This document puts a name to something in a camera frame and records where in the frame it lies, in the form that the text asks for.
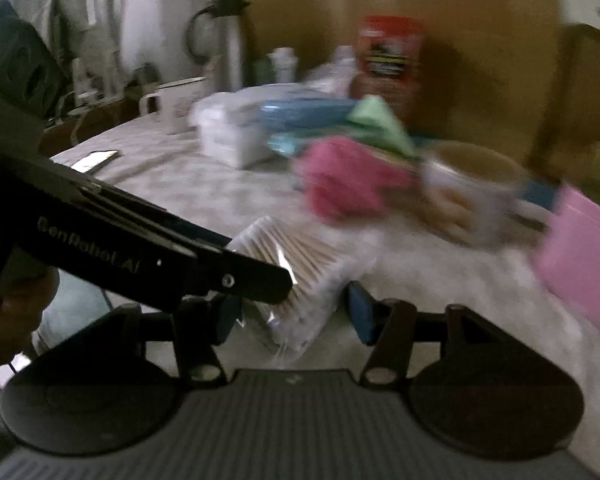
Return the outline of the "person's left hand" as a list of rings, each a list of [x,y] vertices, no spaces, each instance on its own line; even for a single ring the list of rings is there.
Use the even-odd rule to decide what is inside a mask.
[[[17,278],[4,289],[0,300],[0,366],[8,364],[27,347],[58,286],[58,270],[46,268]]]

